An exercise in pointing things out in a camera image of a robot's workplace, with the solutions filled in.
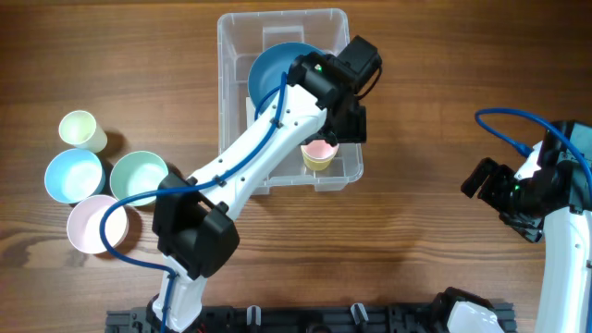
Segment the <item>light blue plastic bowl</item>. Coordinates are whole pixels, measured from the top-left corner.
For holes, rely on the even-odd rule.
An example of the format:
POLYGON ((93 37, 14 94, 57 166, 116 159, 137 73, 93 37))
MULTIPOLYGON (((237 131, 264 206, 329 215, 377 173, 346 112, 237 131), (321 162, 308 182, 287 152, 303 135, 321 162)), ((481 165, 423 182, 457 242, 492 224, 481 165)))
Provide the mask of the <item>light blue plastic bowl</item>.
POLYGON ((49 163, 44 174, 44 186, 55 201, 76 204, 103 190, 105 171, 95 153, 69 149, 49 163))

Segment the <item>mint green bowl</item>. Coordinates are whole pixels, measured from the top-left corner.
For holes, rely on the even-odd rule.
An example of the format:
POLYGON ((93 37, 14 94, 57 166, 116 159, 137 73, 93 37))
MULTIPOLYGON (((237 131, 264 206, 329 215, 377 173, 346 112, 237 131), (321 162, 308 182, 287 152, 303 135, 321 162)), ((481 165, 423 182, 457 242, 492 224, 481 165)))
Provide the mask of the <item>mint green bowl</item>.
POLYGON ((155 191, 168 173, 167 163, 159 155, 148 151, 129 153, 121 157, 111 171, 111 192, 122 200, 155 191))

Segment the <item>dark blue deep plate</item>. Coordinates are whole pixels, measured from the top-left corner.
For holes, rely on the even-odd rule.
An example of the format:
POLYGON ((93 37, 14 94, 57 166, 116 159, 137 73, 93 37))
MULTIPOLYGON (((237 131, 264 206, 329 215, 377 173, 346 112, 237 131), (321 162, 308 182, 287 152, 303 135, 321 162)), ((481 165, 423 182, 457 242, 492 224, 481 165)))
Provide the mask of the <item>dark blue deep plate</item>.
POLYGON ((298 56, 311 52, 324 54, 310 44, 297 42, 280 43, 263 51, 253 62, 248 76, 248 92, 253 104, 258 106, 267 93, 277 88, 281 73, 288 73, 298 56))

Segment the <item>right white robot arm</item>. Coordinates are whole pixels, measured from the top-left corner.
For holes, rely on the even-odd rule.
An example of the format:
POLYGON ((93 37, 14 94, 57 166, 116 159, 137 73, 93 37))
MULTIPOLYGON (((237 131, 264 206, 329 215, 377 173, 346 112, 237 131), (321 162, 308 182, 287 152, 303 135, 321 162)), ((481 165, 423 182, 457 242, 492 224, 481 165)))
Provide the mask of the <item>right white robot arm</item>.
POLYGON ((586 332, 591 327, 591 128, 576 120, 553 122, 526 162, 512 170, 484 158, 462 184, 468 197, 494 208, 527 241, 543 241, 546 260, 537 332, 586 332))

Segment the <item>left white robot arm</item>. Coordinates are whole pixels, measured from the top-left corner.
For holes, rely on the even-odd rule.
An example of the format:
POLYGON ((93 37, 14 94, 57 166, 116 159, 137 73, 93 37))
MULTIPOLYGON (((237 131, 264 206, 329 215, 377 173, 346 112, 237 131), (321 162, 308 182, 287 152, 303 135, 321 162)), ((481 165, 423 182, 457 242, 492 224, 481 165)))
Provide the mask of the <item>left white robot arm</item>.
POLYGON ((207 279, 240 243, 236 219, 292 149, 314 140, 365 142, 360 91, 381 72, 377 55, 299 55, 281 72, 277 91, 259 104, 254 123, 222 155, 188 179, 161 181, 153 232, 167 272, 151 305, 161 331, 184 332, 196 322, 207 279))

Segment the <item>pink plastic bowl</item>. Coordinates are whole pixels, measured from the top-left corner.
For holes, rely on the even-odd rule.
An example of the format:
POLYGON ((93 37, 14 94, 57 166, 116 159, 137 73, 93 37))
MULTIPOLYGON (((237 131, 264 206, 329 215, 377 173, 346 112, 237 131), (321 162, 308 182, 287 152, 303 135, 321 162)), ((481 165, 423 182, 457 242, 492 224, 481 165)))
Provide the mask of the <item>pink plastic bowl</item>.
MULTIPOLYGON (((94 195, 78 203, 70 213, 67 234, 70 243, 80 252, 98 254, 106 251, 100 237, 100 222, 106 210, 117 200, 107 195, 94 195)), ((105 235, 112 247, 117 247, 129 231, 128 216, 119 207, 107 219, 105 235)))

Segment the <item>pink plastic cup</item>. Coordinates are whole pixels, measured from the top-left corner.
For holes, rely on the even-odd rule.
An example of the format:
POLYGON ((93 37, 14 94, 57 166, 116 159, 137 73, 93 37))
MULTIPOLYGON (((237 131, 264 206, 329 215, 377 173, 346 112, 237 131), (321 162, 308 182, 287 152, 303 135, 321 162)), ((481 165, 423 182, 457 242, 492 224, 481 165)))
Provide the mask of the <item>pink plastic cup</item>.
POLYGON ((339 145, 332 146, 324 140, 314 140, 301 146, 302 154, 310 160, 321 162, 332 159, 339 150, 339 145))

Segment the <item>cream plastic cup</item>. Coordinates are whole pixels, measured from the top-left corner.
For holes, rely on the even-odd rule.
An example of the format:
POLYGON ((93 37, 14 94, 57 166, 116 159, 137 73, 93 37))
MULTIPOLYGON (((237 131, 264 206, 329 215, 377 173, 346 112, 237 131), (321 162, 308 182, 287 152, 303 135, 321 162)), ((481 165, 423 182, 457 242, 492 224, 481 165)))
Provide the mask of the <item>cream plastic cup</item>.
POLYGON ((100 153, 107 146, 107 136, 95 117, 84 110, 65 115, 59 123, 61 140, 79 149, 100 153))

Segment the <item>yellow plastic cup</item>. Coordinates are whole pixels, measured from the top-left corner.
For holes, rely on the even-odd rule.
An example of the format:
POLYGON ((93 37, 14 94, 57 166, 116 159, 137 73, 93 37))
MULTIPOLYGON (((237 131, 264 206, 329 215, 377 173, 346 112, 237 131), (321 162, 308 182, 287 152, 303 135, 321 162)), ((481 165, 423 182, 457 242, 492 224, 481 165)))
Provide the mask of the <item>yellow plastic cup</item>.
POLYGON ((322 171, 327 169, 334 159, 333 156, 324 159, 317 159, 312 158, 311 156, 306 154, 304 154, 302 157, 305 166, 313 171, 322 171))

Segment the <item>white label sticker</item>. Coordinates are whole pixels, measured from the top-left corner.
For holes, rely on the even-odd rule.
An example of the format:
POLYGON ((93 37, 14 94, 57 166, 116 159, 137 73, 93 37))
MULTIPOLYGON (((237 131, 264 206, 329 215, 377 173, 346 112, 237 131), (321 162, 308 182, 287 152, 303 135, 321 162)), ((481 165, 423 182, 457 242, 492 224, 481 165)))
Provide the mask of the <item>white label sticker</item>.
POLYGON ((246 110, 246 127, 249 128, 255 121, 255 109, 256 106, 253 104, 253 100, 250 97, 245 98, 245 110, 246 110))

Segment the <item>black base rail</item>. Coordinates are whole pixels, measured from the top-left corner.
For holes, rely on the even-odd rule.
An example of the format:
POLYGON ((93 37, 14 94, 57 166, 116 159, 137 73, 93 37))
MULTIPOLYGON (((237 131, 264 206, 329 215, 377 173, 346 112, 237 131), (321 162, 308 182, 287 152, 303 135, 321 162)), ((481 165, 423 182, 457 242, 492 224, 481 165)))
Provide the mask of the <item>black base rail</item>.
POLYGON ((341 307, 204 307, 188 332, 446 332, 453 304, 475 301, 491 310, 503 332, 515 332, 513 304, 490 302, 464 290, 447 288, 430 302, 341 307))

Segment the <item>clear plastic storage container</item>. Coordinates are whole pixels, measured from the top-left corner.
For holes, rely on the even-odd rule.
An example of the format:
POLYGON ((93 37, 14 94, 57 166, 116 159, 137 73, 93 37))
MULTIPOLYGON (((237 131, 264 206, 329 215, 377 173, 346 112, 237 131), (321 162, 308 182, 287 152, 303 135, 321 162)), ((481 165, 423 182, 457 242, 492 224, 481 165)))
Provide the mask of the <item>clear plastic storage container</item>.
MULTIPOLYGON (((255 59, 280 43, 307 43, 337 55, 350 41, 349 21, 338 8, 242 12, 222 15, 217 22, 218 151, 223 153, 247 130, 245 98, 255 59)), ((312 185, 316 191, 340 191, 364 172, 362 147, 342 144, 329 167, 313 171, 299 147, 264 179, 257 195, 273 187, 312 185)))

